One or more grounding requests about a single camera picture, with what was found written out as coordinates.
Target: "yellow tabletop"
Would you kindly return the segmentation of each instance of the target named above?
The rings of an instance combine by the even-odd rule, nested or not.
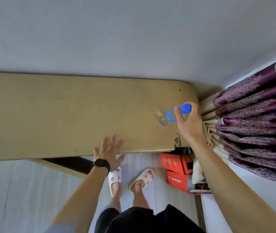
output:
[[[188,146],[159,124],[185,101],[196,90],[180,81],[0,73],[0,160],[93,155],[112,133],[122,153]]]

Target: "white wall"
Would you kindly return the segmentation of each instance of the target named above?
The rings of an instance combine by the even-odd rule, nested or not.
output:
[[[178,79],[202,97],[276,57],[276,0],[0,0],[0,71]]]
[[[230,162],[229,167],[276,211],[276,182],[257,176]],[[214,197],[202,195],[202,204],[207,233],[231,233]]]

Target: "black watch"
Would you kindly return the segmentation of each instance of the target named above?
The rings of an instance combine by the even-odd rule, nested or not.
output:
[[[110,164],[109,164],[109,162],[108,162],[107,160],[101,159],[101,158],[97,159],[97,160],[91,165],[90,169],[92,170],[92,168],[93,168],[95,165],[96,165],[96,166],[99,166],[99,167],[106,167],[106,168],[108,169],[108,174],[109,174],[111,167],[110,167]]]

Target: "slipper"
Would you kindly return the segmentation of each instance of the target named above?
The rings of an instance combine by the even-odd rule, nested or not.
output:
[[[109,172],[108,182],[109,182],[110,193],[111,193],[111,196],[113,197],[112,188],[111,188],[112,184],[114,182],[122,183],[122,169],[121,169],[121,167],[118,167],[116,170]]]
[[[133,184],[135,184],[139,179],[142,179],[144,180],[144,187],[147,187],[148,185],[150,185],[150,183],[152,182],[152,180],[155,178],[155,172],[153,171],[153,178],[152,178],[152,175],[151,173],[149,173],[148,171],[151,170],[153,171],[152,169],[150,168],[146,168],[144,169],[140,174],[139,176],[136,177],[135,180],[132,181],[132,183],[128,186],[128,189],[131,190],[131,187],[133,186]]]

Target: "hand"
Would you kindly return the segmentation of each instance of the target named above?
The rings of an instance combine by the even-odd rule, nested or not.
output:
[[[110,164],[111,171],[116,170],[125,159],[125,154],[122,154],[118,159],[116,158],[124,141],[120,139],[119,143],[114,146],[114,140],[115,135],[111,135],[109,145],[107,146],[107,138],[104,137],[101,142],[100,152],[98,152],[97,148],[93,149],[94,162],[99,158],[107,160]]]
[[[192,106],[192,111],[190,112],[187,120],[184,120],[182,117],[180,108],[177,106],[175,107],[177,125],[181,135],[191,146],[194,143],[206,143],[202,119],[198,115],[197,111],[198,105],[193,102],[186,102],[185,104],[190,104]]]

